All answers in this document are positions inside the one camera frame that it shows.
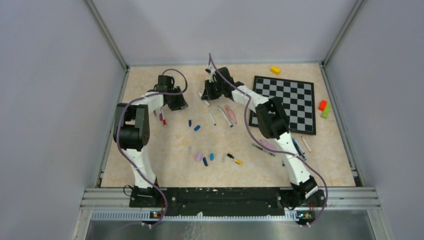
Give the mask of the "white pen grey cap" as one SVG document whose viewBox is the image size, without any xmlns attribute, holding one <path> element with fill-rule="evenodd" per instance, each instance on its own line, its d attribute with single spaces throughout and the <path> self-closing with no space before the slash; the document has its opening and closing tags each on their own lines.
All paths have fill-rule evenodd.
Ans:
<svg viewBox="0 0 424 240">
<path fill-rule="evenodd" d="M 208 106 L 208 107 L 211 106 L 211 104 L 208 102 L 208 100 L 203 99 L 203 94 L 200 91 L 198 92 L 198 95 L 199 95 L 200 99 L 206 104 L 206 106 Z"/>
</svg>

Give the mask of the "dark blue marker cap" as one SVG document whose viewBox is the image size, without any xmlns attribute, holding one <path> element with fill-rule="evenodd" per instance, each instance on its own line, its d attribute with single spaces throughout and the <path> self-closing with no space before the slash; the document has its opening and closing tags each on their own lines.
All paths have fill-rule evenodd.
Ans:
<svg viewBox="0 0 424 240">
<path fill-rule="evenodd" d="M 205 157 L 203 157 L 203 158 L 202 158 L 202 161 L 203 161 L 204 166 L 205 166 L 205 167 L 207 167 L 207 166 L 208 166 L 208 161 L 207 161 L 207 159 L 206 159 Z"/>
</svg>

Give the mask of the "yellow marker cap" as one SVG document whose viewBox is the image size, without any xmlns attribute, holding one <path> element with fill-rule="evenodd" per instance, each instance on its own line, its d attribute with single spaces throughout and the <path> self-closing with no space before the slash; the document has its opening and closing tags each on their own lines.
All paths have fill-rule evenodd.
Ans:
<svg viewBox="0 0 424 240">
<path fill-rule="evenodd" d="M 243 165 L 243 163 L 238 159 L 234 159 L 233 162 L 238 164 L 238 165 Z"/>
</svg>

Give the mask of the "green gel pen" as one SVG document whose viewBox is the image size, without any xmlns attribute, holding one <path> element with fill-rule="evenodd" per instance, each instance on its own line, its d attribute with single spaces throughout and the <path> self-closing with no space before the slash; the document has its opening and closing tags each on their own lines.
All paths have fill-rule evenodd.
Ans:
<svg viewBox="0 0 424 240">
<path fill-rule="evenodd" d="M 264 153 L 266 153 L 266 154 L 268 154 L 268 155 L 270 155 L 270 156 L 273 156 L 273 157 L 275 157 L 275 156 L 276 156 L 273 152 L 268 151 L 268 150 L 264 149 L 263 147 L 261 147 L 261 146 L 259 146 L 259 145 L 255 144 L 255 143 L 252 143 L 251 145 L 252 145 L 254 148 L 256 148 L 256 149 L 258 149 L 258 150 L 260 150 L 260 151 L 262 151 L 262 152 L 264 152 Z"/>
</svg>

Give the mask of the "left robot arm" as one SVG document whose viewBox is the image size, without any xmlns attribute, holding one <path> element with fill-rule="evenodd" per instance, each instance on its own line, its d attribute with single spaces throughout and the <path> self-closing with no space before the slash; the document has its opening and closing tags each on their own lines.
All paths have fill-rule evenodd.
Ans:
<svg viewBox="0 0 424 240">
<path fill-rule="evenodd" d="M 184 89 L 181 89 L 175 85 L 173 76 L 159 75 L 153 89 L 129 103 L 119 103 L 115 108 L 113 140 L 134 173 L 135 183 L 131 196 L 141 197 L 149 207 L 156 206 L 161 198 L 147 149 L 151 135 L 149 115 L 165 105 L 172 111 L 188 106 L 183 95 L 188 89 L 188 81 L 185 76 L 183 80 Z"/>
</svg>

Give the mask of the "pink highlighter pen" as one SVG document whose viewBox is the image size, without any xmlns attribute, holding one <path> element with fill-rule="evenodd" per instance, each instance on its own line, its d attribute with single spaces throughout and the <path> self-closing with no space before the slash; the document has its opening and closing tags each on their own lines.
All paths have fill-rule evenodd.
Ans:
<svg viewBox="0 0 424 240">
<path fill-rule="evenodd" d="M 272 143 L 270 143 L 268 140 L 262 139 L 260 142 L 264 147 L 268 149 L 275 149 L 275 146 Z"/>
</svg>

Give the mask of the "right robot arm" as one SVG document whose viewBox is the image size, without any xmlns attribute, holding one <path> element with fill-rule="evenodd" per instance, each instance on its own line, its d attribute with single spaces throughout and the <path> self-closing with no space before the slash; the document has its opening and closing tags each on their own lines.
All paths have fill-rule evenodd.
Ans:
<svg viewBox="0 0 424 240">
<path fill-rule="evenodd" d="M 281 97 L 262 96 L 242 82 L 235 82 L 226 67 L 207 66 L 209 78 L 204 82 L 202 98 L 208 101 L 224 96 L 235 103 L 244 105 L 244 109 L 253 111 L 258 119 L 262 136 L 275 144 L 273 152 L 283 155 L 290 185 L 293 188 L 293 200 L 299 206 L 307 206 L 314 197 L 324 208 L 326 195 L 318 195 L 319 187 L 313 177 L 316 173 L 298 155 L 289 129 L 289 117 L 283 108 Z"/>
</svg>

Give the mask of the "pink highlighter cap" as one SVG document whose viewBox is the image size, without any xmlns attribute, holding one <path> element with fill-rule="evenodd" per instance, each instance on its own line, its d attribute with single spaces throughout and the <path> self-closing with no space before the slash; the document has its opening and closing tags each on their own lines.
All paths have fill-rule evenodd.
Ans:
<svg viewBox="0 0 424 240">
<path fill-rule="evenodd" d="M 202 159 L 203 159 L 203 153 L 202 152 L 197 152 L 196 155 L 195 155 L 194 160 L 196 162 L 200 162 Z"/>
</svg>

